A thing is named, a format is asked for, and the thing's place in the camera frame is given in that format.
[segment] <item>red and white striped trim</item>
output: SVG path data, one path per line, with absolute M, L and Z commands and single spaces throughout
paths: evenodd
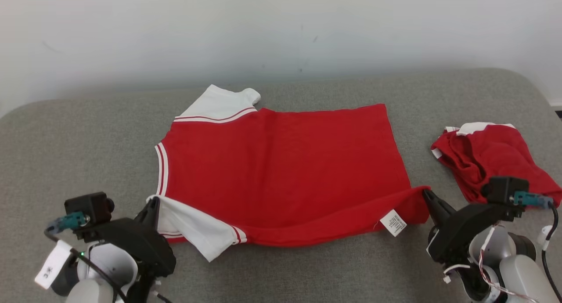
M 236 234 L 236 240 L 232 243 L 233 245 L 239 244 L 239 243 L 245 243 L 248 241 L 244 231 L 242 231 L 242 229 L 239 229 L 236 226 L 232 227 L 234 230 L 234 233 Z
M 445 130 L 447 133 L 451 133 L 452 131 L 456 131 L 458 136 L 466 136 L 477 131 L 484 131 L 486 127 L 489 125 L 502 125 L 511 128 L 515 128 L 512 124 L 496 124 L 496 123 L 488 123 L 488 122 L 472 122 L 472 123 L 464 123 L 460 128 L 454 126 L 446 126 Z
M 154 147 L 158 154 L 158 188 L 156 189 L 157 195 L 166 195 L 168 187 L 168 155 L 163 143 L 158 143 Z
M 243 230 L 239 229 L 236 226 L 231 225 L 231 227 L 232 227 L 232 233 L 235 236 L 235 241 L 232 242 L 233 245 L 240 244 L 240 243 L 246 243 L 248 241 L 248 239 L 246 237 L 246 234 L 244 233 Z M 175 231 L 175 232 L 158 231 L 158 233 L 160 233 L 160 235 L 162 235 L 166 239 L 184 237 L 184 235 L 182 233 L 180 233 L 179 231 Z
M 209 122 L 209 123 L 227 123 L 227 122 L 231 122 L 234 121 L 235 119 L 239 119 L 240 117 L 243 117 L 244 115 L 247 115 L 248 113 L 252 113 L 252 112 L 257 112 L 257 109 L 255 107 L 247 107 L 245 109 L 242 109 L 240 111 L 238 111 L 237 113 L 229 116 L 229 117 L 225 117 L 222 119 L 215 119 L 212 117 L 206 117 L 206 116 L 201 116 L 201 115 L 195 115 L 195 116 L 177 116 L 174 119 L 174 122 Z

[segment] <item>care label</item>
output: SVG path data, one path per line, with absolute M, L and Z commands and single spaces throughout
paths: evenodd
M 49 289 L 50 285 L 62 270 L 66 260 L 70 256 L 72 246 L 63 241 L 58 241 L 53 251 L 50 252 L 41 271 L 36 276 L 36 283 L 44 289 Z
M 395 210 L 390 211 L 381 219 L 381 223 L 396 237 L 406 228 L 406 222 L 396 213 Z

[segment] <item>gray fabric surface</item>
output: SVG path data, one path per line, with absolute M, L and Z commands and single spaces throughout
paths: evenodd
M 258 107 L 315 111 L 386 103 L 412 186 L 431 185 L 453 207 L 466 204 L 451 172 L 429 147 L 446 125 L 512 123 L 536 163 L 562 183 L 562 123 L 539 91 L 520 75 L 473 69 L 423 75 L 224 87 L 261 93 Z M 44 225 L 64 214 L 65 199 L 105 191 L 116 215 L 134 216 L 156 191 L 153 146 L 204 88 L 100 100 L 44 101 L 0 119 L 1 302 L 60 302 L 33 279 L 54 244 Z M 549 211 L 528 211 L 515 233 L 535 240 Z M 381 301 L 468 302 L 461 283 L 446 285 L 425 253 L 430 224 L 398 237 L 381 231 L 338 241 L 277 249 L 236 245 L 212 263 L 185 243 L 174 245 L 177 266 L 160 292 L 179 302 Z M 74 246 L 82 242 L 69 233 Z M 550 271 L 562 287 L 562 236 L 548 249 Z

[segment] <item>folded red garment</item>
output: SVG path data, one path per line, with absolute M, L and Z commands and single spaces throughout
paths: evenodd
M 425 223 L 385 105 L 318 112 L 253 106 L 259 93 L 211 86 L 156 146 L 158 231 L 209 261 L 230 245 L 313 245 L 384 229 L 393 209 Z
M 562 189 L 544 170 L 535 165 L 519 131 L 511 124 L 466 123 L 446 127 L 431 150 L 449 167 L 464 197 L 486 203 L 480 193 L 490 177 L 527 179 L 532 193 L 551 197 L 560 205 Z

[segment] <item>white sleeve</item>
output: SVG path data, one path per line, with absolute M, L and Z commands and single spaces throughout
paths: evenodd
M 484 131 L 488 125 L 502 125 L 515 128 L 512 124 L 495 124 L 495 123 L 487 123 L 487 122 L 473 122 L 473 123 L 464 123 L 460 129 L 457 130 L 457 135 L 466 136 L 470 135 L 477 131 Z
M 230 122 L 257 111 L 254 105 L 259 98 L 259 93 L 251 88 L 235 93 L 211 85 L 187 110 L 175 117 L 174 122 Z
M 153 197 L 160 199 L 158 233 L 166 239 L 185 237 L 209 262 L 229 246 L 248 241 L 238 227 L 162 195 L 151 195 L 147 203 Z

